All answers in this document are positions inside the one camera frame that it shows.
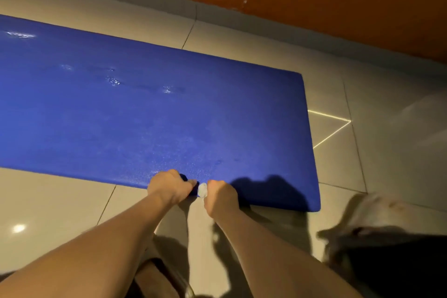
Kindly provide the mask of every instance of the tile floor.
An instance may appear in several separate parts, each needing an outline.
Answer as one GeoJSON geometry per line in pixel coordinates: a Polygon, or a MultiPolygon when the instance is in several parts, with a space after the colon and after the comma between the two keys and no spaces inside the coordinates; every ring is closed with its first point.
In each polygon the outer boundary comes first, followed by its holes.
{"type": "MultiPolygon", "coordinates": [[[[317,259],[325,245],[317,233],[336,225],[348,202],[364,192],[410,203],[415,231],[447,234],[445,84],[114,0],[0,0],[0,14],[299,72],[322,209],[253,207],[249,214],[317,259]]],[[[144,196],[141,189],[0,168],[0,273],[144,196]]],[[[197,294],[246,292],[234,254],[201,199],[173,208],[157,235],[197,294]]]]}

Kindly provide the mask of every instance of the hand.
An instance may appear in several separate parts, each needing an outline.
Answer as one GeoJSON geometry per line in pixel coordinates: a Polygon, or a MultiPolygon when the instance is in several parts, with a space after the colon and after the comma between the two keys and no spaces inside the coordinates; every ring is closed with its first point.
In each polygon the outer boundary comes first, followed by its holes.
{"type": "Polygon", "coordinates": [[[196,183],[195,179],[183,181],[176,170],[158,172],[148,185],[148,196],[159,194],[174,206],[186,199],[196,183]]]}
{"type": "Polygon", "coordinates": [[[223,180],[209,180],[208,195],[205,198],[205,210],[214,220],[220,219],[226,213],[239,210],[237,192],[223,180]]]}

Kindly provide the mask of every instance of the yoga mat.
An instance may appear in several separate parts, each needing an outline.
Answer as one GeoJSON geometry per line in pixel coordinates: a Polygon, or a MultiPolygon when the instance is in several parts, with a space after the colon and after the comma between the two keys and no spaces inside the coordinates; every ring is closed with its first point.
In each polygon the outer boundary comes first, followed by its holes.
{"type": "Polygon", "coordinates": [[[300,74],[8,16],[0,166],[139,188],[175,168],[320,209],[300,74]]]}

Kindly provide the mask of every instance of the person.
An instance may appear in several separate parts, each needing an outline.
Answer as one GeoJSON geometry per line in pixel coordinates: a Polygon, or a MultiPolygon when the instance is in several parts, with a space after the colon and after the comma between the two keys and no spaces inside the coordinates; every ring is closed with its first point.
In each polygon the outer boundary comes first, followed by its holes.
{"type": "MultiPolygon", "coordinates": [[[[175,170],[159,172],[147,197],[7,277],[0,297],[192,297],[150,245],[163,216],[195,184],[175,170]]],[[[206,212],[234,248],[254,298],[360,297],[329,267],[244,214],[231,185],[207,184],[206,212]]]]}

